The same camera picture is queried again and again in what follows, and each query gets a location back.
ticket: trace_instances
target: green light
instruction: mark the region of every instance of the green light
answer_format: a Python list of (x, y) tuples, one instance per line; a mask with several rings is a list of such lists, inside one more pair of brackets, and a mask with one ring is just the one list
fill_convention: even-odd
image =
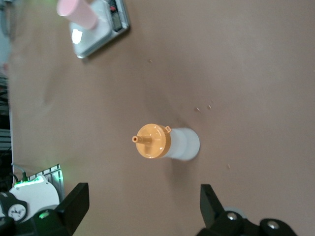
[(43, 212), (43, 213), (41, 213), (41, 214), (39, 215), (39, 218), (44, 219), (44, 218), (46, 218), (47, 216), (49, 216), (49, 212)]
[(15, 188), (20, 188), (20, 187), (23, 187), (23, 186), (26, 186), (26, 185), (32, 185), (32, 184), (36, 184), (36, 183), (42, 183), (44, 182), (44, 179), (42, 176), (38, 176), (36, 179), (33, 179), (33, 180), (30, 180), (30, 181), (25, 181), (25, 182), (22, 182), (22, 183), (16, 183), (14, 185)]

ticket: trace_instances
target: digital scale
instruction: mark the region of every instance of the digital scale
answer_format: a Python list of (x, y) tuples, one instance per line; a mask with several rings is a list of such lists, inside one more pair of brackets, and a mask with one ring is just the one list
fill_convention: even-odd
[(92, 10), (98, 16), (93, 29), (70, 22), (73, 49), (78, 58), (85, 58), (129, 28), (129, 19), (123, 0), (95, 0)]

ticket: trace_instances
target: brown table surface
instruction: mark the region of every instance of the brown table surface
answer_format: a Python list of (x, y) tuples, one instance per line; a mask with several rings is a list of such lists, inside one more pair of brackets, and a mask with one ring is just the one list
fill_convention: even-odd
[[(130, 32), (86, 60), (56, 4), (17, 6), (13, 151), (29, 175), (60, 163), (66, 193), (89, 183), (75, 235), (193, 236), (202, 183), (314, 234), (314, 1), (126, 0)], [(199, 155), (141, 157), (147, 123), (194, 129)]]

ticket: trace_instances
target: screw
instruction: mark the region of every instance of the screw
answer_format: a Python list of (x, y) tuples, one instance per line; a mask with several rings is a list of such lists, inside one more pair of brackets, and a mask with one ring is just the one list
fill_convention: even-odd
[(273, 230), (277, 230), (279, 228), (279, 225), (277, 224), (277, 222), (273, 220), (268, 221), (267, 225)]
[(227, 214), (227, 217), (230, 219), (230, 220), (237, 220), (237, 215), (233, 212), (230, 212)]

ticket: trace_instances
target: nozzle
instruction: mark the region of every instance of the nozzle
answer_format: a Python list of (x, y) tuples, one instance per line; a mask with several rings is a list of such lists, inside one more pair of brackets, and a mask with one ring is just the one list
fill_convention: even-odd
[(152, 138), (145, 136), (133, 136), (132, 141), (136, 144), (150, 144), (152, 143)]

